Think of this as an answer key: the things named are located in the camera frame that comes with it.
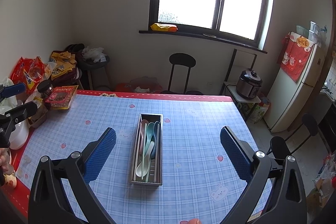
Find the person's left hand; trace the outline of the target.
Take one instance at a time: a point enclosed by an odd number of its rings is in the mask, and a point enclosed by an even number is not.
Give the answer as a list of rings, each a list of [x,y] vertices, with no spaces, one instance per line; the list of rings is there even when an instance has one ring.
[[[1,186],[8,186],[12,189],[17,186],[14,167],[10,164],[8,148],[1,148]]]

